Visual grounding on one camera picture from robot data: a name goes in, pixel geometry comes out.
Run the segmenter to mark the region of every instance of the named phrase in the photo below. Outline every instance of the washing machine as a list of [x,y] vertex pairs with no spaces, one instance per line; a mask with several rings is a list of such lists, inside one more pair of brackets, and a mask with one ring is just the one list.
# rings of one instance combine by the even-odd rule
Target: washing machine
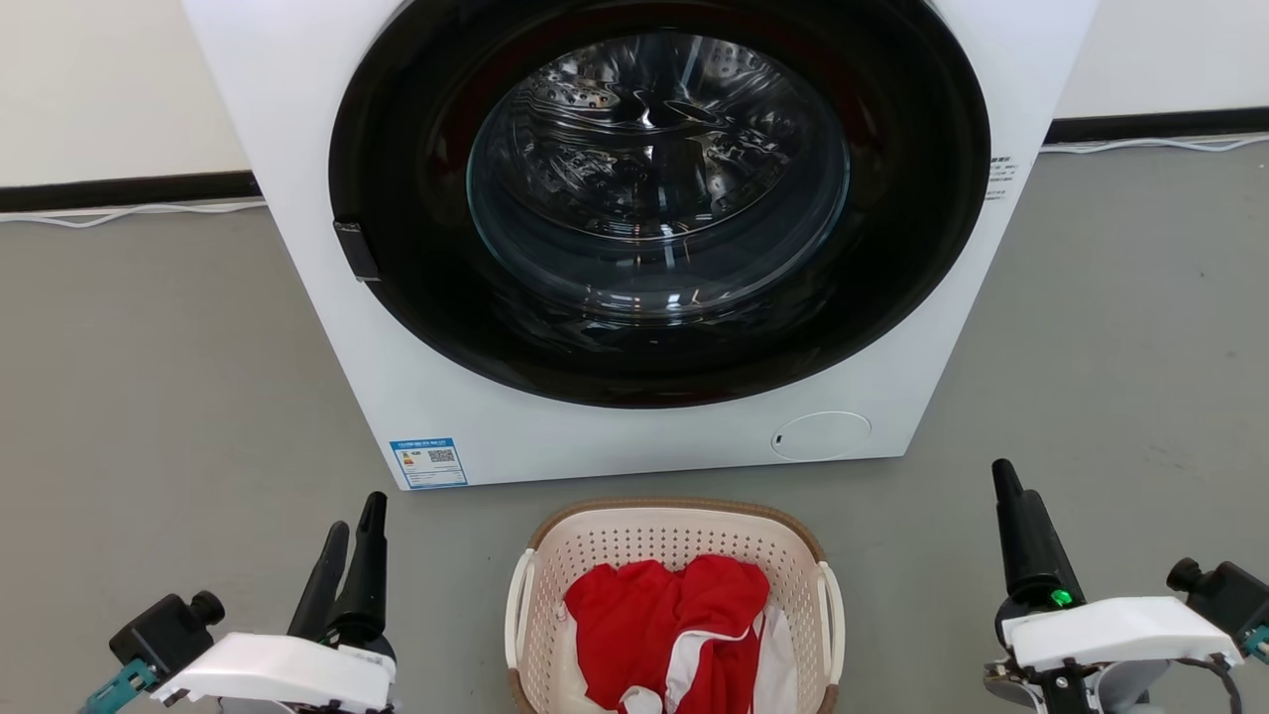
[[428,490],[902,455],[1096,0],[184,4]]

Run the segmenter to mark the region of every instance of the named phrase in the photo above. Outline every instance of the white robot part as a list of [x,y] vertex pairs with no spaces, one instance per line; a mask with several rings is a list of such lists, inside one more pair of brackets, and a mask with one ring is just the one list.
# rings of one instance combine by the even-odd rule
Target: white robot part
[[181,690],[204,696],[284,701],[341,711],[382,711],[396,663],[355,648],[331,649],[287,635],[230,633],[150,696],[168,700]]
[[1079,665],[1225,656],[1242,663],[1230,635],[1175,597],[1114,597],[1074,610],[1001,623],[1005,646],[1019,667],[1057,670]]

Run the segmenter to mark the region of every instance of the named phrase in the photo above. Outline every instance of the laundry basket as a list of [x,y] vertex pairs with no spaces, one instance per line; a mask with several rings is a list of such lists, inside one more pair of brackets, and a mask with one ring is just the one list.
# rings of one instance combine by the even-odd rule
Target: laundry basket
[[806,528],[774,509],[706,500],[594,501],[567,509],[529,540],[511,577],[504,643],[511,694],[524,714],[598,711],[582,681],[570,682],[575,657],[563,596],[595,566],[655,559],[670,571],[697,555],[727,555],[763,569],[770,601],[793,634],[798,708],[827,714],[845,658],[841,591]]

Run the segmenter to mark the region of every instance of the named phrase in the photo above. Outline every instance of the washing machine door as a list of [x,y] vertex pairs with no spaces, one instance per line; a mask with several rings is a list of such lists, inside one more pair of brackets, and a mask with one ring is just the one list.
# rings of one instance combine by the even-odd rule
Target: washing machine door
[[923,3],[416,0],[331,142],[353,271],[454,363],[607,407],[825,370],[950,268],[975,74]]

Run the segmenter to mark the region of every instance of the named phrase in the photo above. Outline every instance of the basket handle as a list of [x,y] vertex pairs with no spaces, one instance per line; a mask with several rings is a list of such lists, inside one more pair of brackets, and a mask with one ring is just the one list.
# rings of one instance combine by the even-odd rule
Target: basket handle
[[515,573],[511,574],[511,590],[506,594],[506,618],[503,623],[503,649],[506,654],[506,668],[515,670],[520,659],[520,649],[524,647],[524,618],[529,609],[529,600],[525,597],[525,582],[529,576],[529,566],[533,562],[534,550],[530,548],[520,555],[520,562],[515,564]]
[[832,657],[827,662],[829,684],[836,685],[841,680],[841,670],[846,663],[846,609],[841,604],[841,586],[838,585],[838,576],[827,563],[820,562],[820,571],[824,573],[824,585],[827,588],[827,597],[820,601],[821,615],[826,624],[831,626],[829,643],[832,648]]

